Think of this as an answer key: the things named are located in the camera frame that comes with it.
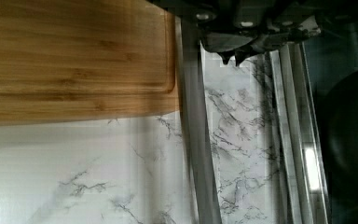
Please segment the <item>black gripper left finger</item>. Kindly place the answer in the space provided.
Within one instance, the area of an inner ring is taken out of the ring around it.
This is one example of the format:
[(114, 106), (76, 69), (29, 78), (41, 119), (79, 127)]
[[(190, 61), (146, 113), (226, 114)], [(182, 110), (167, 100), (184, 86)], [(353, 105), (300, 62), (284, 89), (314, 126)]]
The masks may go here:
[(252, 50), (248, 44), (254, 39), (255, 37), (251, 35), (200, 32), (200, 42), (204, 49), (211, 53), (217, 53), (223, 64), (228, 64), (232, 57), (235, 58), (236, 65), (240, 65), (249, 58)]

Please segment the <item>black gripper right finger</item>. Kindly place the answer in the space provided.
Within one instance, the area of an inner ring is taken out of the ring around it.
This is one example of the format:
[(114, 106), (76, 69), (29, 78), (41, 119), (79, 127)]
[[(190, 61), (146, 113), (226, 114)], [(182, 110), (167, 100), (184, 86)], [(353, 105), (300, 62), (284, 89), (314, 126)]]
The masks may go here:
[(288, 33), (260, 35), (251, 43), (248, 43), (234, 50), (235, 65), (239, 66), (242, 62), (250, 57), (280, 49), (287, 44), (300, 43), (315, 37), (320, 33), (321, 29), (315, 28), (311, 30), (292, 29)]

